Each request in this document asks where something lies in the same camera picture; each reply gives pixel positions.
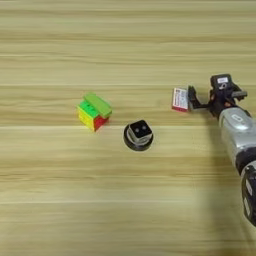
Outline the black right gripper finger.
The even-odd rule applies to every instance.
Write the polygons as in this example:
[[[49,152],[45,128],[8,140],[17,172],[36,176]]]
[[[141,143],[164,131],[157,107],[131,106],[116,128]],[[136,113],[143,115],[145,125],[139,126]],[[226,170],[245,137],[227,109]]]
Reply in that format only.
[[[232,98],[245,98],[247,96],[247,92],[243,91],[238,85],[232,84]]]
[[[198,100],[196,90],[193,86],[188,87],[188,101],[193,109],[207,109],[210,106],[209,103],[202,104]]]

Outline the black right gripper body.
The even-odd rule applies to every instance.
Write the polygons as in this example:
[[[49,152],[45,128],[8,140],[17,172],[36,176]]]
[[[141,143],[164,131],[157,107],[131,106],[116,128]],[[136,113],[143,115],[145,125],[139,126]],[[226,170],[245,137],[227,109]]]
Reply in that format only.
[[[228,108],[234,108],[236,106],[237,104],[235,103],[235,100],[231,97],[230,93],[227,93],[226,91],[210,91],[208,109],[214,117],[219,117],[223,110]]]

